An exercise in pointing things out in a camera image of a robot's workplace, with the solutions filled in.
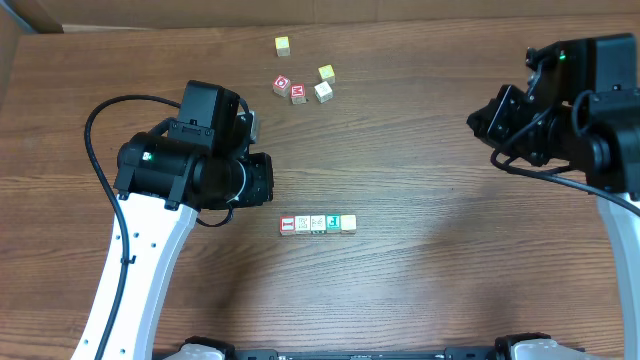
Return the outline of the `red I letter block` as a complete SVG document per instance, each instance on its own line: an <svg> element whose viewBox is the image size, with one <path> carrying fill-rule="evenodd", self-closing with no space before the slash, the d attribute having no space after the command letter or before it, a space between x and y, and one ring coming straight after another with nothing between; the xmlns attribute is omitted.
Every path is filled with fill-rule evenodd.
<svg viewBox="0 0 640 360"><path fill-rule="evenodd" d="M294 235L296 233L295 217L282 216L280 218L279 230L282 236Z"/></svg>

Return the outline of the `wooden block red side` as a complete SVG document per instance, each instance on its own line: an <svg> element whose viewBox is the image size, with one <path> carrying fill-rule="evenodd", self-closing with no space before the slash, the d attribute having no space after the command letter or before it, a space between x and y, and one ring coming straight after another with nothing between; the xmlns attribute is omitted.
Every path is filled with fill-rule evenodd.
<svg viewBox="0 0 640 360"><path fill-rule="evenodd" d="M310 216L295 216L294 221L295 221L296 234L311 233L311 217Z"/></svg>

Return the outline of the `green B letter block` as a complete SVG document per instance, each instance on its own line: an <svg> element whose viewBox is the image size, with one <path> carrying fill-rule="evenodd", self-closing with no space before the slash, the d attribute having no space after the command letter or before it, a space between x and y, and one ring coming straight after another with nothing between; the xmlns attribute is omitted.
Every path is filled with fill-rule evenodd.
<svg viewBox="0 0 640 360"><path fill-rule="evenodd" d="M326 216L312 215L310 217L310 231L312 234L325 234L327 232Z"/></svg>

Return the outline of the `blue X letter block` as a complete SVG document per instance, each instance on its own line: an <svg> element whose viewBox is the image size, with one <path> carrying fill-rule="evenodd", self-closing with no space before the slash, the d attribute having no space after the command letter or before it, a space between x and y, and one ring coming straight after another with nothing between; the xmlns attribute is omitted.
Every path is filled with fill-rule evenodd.
<svg viewBox="0 0 640 360"><path fill-rule="evenodd" d="M342 233L353 234L357 231L357 218L352 214L342 214L340 216L340 229Z"/></svg>

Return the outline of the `green F letter block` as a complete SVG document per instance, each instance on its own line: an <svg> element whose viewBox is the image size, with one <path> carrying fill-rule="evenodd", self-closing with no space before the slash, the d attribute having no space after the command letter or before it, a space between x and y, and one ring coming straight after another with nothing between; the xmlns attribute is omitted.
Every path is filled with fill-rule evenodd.
<svg viewBox="0 0 640 360"><path fill-rule="evenodd" d="M341 216L339 214L328 214L326 216L326 232L327 233L341 232Z"/></svg>

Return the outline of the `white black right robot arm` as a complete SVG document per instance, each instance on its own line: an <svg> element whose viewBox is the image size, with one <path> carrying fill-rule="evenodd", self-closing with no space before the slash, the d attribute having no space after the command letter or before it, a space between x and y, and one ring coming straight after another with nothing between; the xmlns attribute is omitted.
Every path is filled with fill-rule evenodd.
<svg viewBox="0 0 640 360"><path fill-rule="evenodd" d="M624 356L639 356L639 87L631 33L528 49L526 90L501 87L467 124L513 175L597 196L616 267Z"/></svg>

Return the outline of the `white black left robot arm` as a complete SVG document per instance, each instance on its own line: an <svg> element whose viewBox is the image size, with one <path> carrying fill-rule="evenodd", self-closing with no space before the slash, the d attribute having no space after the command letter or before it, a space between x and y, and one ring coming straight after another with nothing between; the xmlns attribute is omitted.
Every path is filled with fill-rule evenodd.
<svg viewBox="0 0 640 360"><path fill-rule="evenodd" d="M113 182L92 145L99 113L143 95L99 104L87 118L89 161L114 211L110 246L76 359L150 359L168 286L181 250L203 210L223 211L273 198L266 153L250 153L259 123L245 99L222 86L191 80L168 117L135 134L117 155Z"/></svg>

